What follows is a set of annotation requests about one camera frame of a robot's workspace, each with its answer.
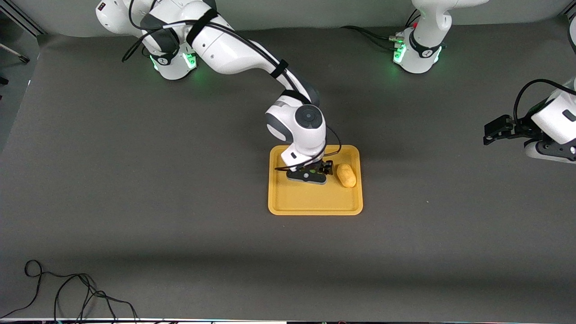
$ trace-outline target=gray wall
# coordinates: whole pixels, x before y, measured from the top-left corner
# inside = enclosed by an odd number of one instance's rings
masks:
[[[48,33],[111,35],[96,19],[98,0],[13,0]],[[217,0],[218,11],[239,30],[342,25],[399,26],[413,10],[410,0]],[[454,23],[532,22],[557,15],[570,0],[491,0],[452,11]]]

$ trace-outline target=yellow tray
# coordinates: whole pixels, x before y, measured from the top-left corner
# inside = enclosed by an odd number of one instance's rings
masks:
[[[270,151],[270,177],[268,178],[268,209],[274,215],[292,216],[353,216],[364,206],[360,153],[352,145],[342,145],[340,153],[326,157],[334,161],[334,175],[327,175],[326,184],[311,184],[288,180],[285,172],[274,170],[285,166],[280,154],[287,148],[279,145]],[[338,145],[327,145],[326,152],[333,152]],[[336,177],[339,164],[352,166],[356,186],[346,188]]]

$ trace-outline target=yellow potato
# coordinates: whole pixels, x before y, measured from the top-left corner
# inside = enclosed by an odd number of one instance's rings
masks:
[[[342,183],[342,186],[346,188],[352,188],[356,185],[356,176],[352,167],[349,164],[340,164],[336,169],[336,175]]]

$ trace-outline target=green light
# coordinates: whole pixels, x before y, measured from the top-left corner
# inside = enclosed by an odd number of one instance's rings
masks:
[[[434,63],[438,62],[438,57],[440,56],[440,52],[442,51],[442,46],[438,49],[438,54],[436,54],[436,58],[434,59]]]
[[[186,61],[188,68],[190,68],[191,70],[196,68],[196,56],[192,54],[182,53],[182,57]]]
[[[402,59],[404,58],[404,53],[406,53],[406,45],[402,44],[402,46],[396,50],[396,54],[394,55],[394,61],[396,63],[402,62]]]
[[[156,62],[152,58],[152,55],[150,56],[150,60],[152,61],[152,64],[154,65],[154,70],[158,71],[158,66],[156,66]]]

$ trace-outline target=gray table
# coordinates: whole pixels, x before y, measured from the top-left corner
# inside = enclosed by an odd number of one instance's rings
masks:
[[[37,258],[142,317],[574,323],[576,168],[482,145],[526,82],[574,74],[566,30],[456,26],[419,76],[354,31],[243,33],[317,86],[360,150],[357,217],[268,212],[264,112],[282,88],[265,72],[169,82],[140,54],[120,63],[133,38],[43,38],[2,154],[0,309],[27,303]],[[15,315],[51,316],[60,283]],[[84,290],[63,294],[75,316]]]

